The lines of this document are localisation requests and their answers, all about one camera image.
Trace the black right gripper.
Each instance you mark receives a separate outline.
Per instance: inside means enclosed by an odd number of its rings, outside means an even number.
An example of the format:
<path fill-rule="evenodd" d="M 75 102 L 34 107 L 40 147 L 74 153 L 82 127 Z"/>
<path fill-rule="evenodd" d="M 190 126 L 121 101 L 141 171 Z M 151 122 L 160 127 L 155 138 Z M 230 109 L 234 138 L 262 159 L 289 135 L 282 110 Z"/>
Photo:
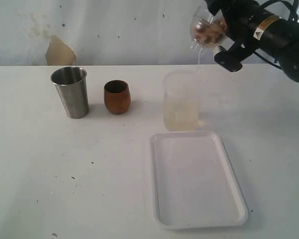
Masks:
<path fill-rule="evenodd" d="M 226 36 L 234 41 L 228 50 L 218 46 L 215 53 L 253 54 L 257 46 L 248 42 L 252 31 L 249 23 L 260 6 L 259 3 L 255 0 L 207 0 L 206 3 L 212 15 L 222 13 Z"/>

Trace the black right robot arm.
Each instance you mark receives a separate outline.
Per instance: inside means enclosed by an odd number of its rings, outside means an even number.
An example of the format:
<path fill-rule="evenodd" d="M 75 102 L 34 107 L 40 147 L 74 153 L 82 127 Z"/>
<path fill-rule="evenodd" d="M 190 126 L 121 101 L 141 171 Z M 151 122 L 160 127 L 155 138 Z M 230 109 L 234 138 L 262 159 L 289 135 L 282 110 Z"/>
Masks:
<path fill-rule="evenodd" d="M 286 0 L 282 3 L 290 10 L 291 20 L 285 20 L 255 0 L 208 0 L 207 8 L 212 15 L 221 12 L 227 26 L 226 35 L 234 44 L 225 50 L 219 47 L 214 55 L 217 64 L 230 72 L 242 68 L 241 62 L 258 49 L 278 61 L 281 69 L 291 80 L 299 83 L 299 23 L 297 13 Z"/>

